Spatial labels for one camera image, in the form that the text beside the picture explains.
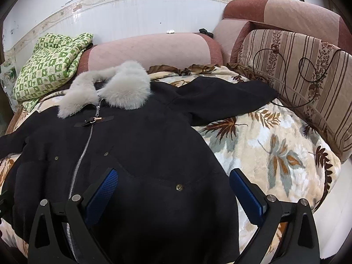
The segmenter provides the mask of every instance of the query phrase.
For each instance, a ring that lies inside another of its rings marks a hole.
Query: floral blanket
[[[173,72],[150,74],[151,80],[182,86],[198,76],[218,77],[232,83],[246,82],[243,76],[226,67],[215,67],[208,74],[179,76]],[[48,96],[36,105],[35,110],[57,105],[61,96]],[[30,115],[23,110],[15,129]],[[246,177],[256,183],[265,194],[273,194],[281,201],[297,202],[300,198],[309,201],[313,211],[334,186],[341,168],[338,157],[330,147],[304,121],[289,109],[269,103],[255,112],[227,118],[206,126],[194,127],[204,138],[229,174],[233,168],[240,168]],[[8,156],[0,162],[0,188],[7,172],[19,155]],[[239,246],[244,250],[257,227],[252,225],[241,205],[239,208]],[[267,252],[275,252],[284,226],[279,225],[277,233]],[[15,235],[5,221],[0,225],[3,240],[12,247],[18,247],[27,255],[28,245]]]

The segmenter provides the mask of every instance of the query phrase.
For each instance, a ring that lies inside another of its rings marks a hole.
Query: fur collar
[[[96,91],[94,83],[109,80]],[[150,95],[150,78],[136,61],[126,61],[114,68],[87,71],[78,75],[59,103],[60,118],[80,111],[87,103],[98,104],[105,98],[111,105],[123,109],[141,107]]]

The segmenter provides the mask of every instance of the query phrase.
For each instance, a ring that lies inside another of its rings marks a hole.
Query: metal zipper
[[[103,101],[103,99],[99,102],[98,106],[96,106],[95,104],[93,103],[88,103],[88,104],[92,104],[96,107],[96,112],[95,112],[95,117],[99,117],[99,111],[100,111],[100,105],[101,105],[101,102]],[[73,193],[73,188],[75,187],[75,182],[76,182],[76,177],[77,177],[77,174],[78,174],[78,170],[80,168],[80,165],[81,165],[81,162],[82,162],[82,159],[84,157],[84,155],[86,154],[86,151],[88,149],[88,145],[89,145],[89,142],[90,142],[90,139],[92,138],[92,134],[93,134],[93,126],[94,124],[92,124],[91,128],[90,128],[90,133],[89,133],[89,138],[87,140],[87,143],[86,143],[86,146],[84,147],[84,150],[80,156],[80,158],[78,159],[78,162],[77,162],[77,165],[75,167],[75,170],[73,171],[73,175],[72,175],[72,180],[71,180],[71,186],[70,186],[70,191],[69,191],[69,195],[68,195],[68,199],[70,199],[72,197],[72,193]],[[71,251],[72,251],[72,254],[75,258],[75,260],[77,261],[77,258],[76,258],[76,252],[75,252],[75,247],[73,245],[73,240],[72,240],[72,235],[71,235],[71,229],[70,229],[70,225],[67,224],[66,225],[66,233],[67,233],[67,240],[68,240],[68,244],[71,248]]]

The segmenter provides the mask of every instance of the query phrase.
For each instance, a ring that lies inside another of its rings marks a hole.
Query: green patterned cloth
[[[92,38],[89,33],[74,39],[49,33],[39,38],[14,86],[16,100],[30,112],[40,97],[69,81]]]
[[[13,94],[13,87],[15,86],[16,79],[15,59],[9,58],[3,64],[0,64],[0,85],[8,98],[12,111],[14,112],[20,107]]]

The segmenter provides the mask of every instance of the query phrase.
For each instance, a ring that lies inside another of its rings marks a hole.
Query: black cable
[[[289,99],[289,97],[288,97],[288,94],[287,94],[287,90],[286,90],[286,78],[287,78],[287,65],[286,65],[286,60],[284,59],[283,55],[282,55],[281,53],[279,53],[279,51],[277,51],[277,50],[275,50],[275,49],[272,49],[272,48],[262,48],[261,50],[258,50],[258,51],[256,52],[256,54],[254,55],[254,57],[253,57],[253,62],[252,62],[253,72],[255,72],[255,70],[256,70],[256,69],[254,68],[254,60],[256,59],[257,54],[260,53],[260,52],[262,52],[262,51],[265,51],[265,50],[270,50],[270,51],[273,51],[273,52],[279,54],[279,55],[281,56],[282,60],[284,61],[284,65],[285,65],[285,69],[284,69],[284,92],[285,92],[285,94],[286,94],[287,101],[291,103],[291,101],[290,101],[290,99]],[[301,68],[302,62],[303,62],[304,60],[308,60],[308,61],[309,61],[309,64],[311,64],[311,65],[313,66],[313,68],[314,68],[315,75],[318,76],[318,72],[317,72],[317,70],[316,70],[314,64],[312,63],[312,61],[311,61],[309,58],[306,58],[306,57],[302,57],[302,58],[299,60],[299,62],[298,62],[298,72],[299,72],[300,76],[301,76],[301,77],[303,78],[303,80],[306,81],[306,82],[309,82],[309,83],[316,83],[314,96],[312,97],[311,100],[309,100],[307,103],[302,104],[302,105],[299,105],[299,106],[283,106],[283,105],[276,104],[275,102],[272,102],[272,104],[274,104],[274,105],[276,105],[276,106],[284,107],[284,108],[299,108],[299,107],[306,106],[306,105],[308,105],[309,103],[311,103],[312,101],[314,101],[315,96],[316,96],[316,94],[317,94],[317,88],[318,88],[319,82],[325,78],[325,76],[326,76],[326,74],[327,74],[327,71],[329,70],[329,67],[330,67],[330,65],[331,65],[331,63],[332,63],[332,61],[333,61],[333,59],[334,59],[336,53],[341,52],[341,51],[344,51],[344,50],[338,49],[338,50],[336,50],[336,51],[334,52],[334,54],[333,54],[333,56],[332,56],[332,58],[331,58],[331,61],[330,61],[329,65],[328,65],[328,67],[326,68],[326,70],[324,71],[324,73],[322,74],[322,76],[319,77],[319,78],[318,78],[317,80],[315,80],[315,81],[307,80],[307,79],[305,79],[305,77],[303,77],[303,75],[302,75],[302,68]]]

